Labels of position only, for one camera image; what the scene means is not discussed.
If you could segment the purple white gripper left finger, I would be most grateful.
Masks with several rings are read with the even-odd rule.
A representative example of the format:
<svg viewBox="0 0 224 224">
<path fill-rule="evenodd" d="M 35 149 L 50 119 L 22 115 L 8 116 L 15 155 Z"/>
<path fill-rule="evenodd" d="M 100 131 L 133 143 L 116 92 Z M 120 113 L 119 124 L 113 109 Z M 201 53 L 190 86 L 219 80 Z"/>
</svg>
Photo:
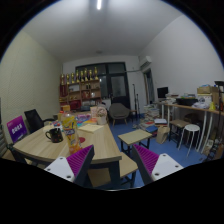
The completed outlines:
<svg viewBox="0 0 224 224">
<path fill-rule="evenodd" d="M 45 171 L 82 186 L 93 157 L 94 146 L 90 145 L 67 158 L 58 157 L 45 168 Z"/>
</svg>

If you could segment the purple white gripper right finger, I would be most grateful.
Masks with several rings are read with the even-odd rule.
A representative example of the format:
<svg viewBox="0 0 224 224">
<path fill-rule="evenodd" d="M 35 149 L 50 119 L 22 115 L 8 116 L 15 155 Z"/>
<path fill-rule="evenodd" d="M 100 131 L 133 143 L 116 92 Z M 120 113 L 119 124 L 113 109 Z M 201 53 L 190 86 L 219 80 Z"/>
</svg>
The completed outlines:
<svg viewBox="0 0 224 224">
<path fill-rule="evenodd" d="M 132 146 L 132 155 L 145 185 L 182 169 L 182 166 L 168 154 L 156 154 L 140 145 Z"/>
</svg>

